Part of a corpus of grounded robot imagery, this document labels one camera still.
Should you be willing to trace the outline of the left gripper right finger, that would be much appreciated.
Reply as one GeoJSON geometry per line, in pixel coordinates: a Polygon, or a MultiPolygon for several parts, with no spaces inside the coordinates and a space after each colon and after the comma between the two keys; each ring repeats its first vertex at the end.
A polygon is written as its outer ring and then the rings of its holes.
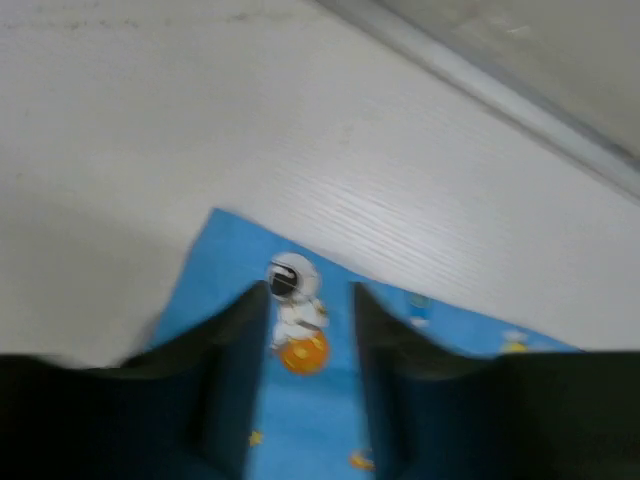
{"type": "Polygon", "coordinates": [[[362,283],[352,300],[375,478],[499,478],[495,362],[445,349],[362,283]]]}

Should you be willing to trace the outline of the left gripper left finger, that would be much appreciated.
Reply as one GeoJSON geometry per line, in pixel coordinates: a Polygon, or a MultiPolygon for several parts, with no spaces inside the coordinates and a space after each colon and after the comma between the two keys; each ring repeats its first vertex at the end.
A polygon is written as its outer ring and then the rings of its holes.
{"type": "Polygon", "coordinates": [[[243,479],[263,370],[270,300],[253,283],[223,310],[175,338],[127,359],[122,369],[172,385],[171,410],[153,421],[166,447],[142,449],[148,479],[243,479]]]}

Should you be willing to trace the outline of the blue space-print cloth placemat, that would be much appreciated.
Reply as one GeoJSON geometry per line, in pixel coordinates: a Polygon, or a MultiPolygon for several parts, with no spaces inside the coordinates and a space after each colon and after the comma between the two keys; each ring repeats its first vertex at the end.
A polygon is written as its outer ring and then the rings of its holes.
{"type": "Polygon", "coordinates": [[[429,413],[415,387],[401,398],[409,457],[371,449],[353,315],[359,276],[237,215],[215,210],[195,240],[154,329],[165,344],[230,305],[257,281],[269,288],[267,333],[249,437],[252,479],[504,479],[509,454],[475,424],[495,425],[485,393],[436,393],[429,413]]]}

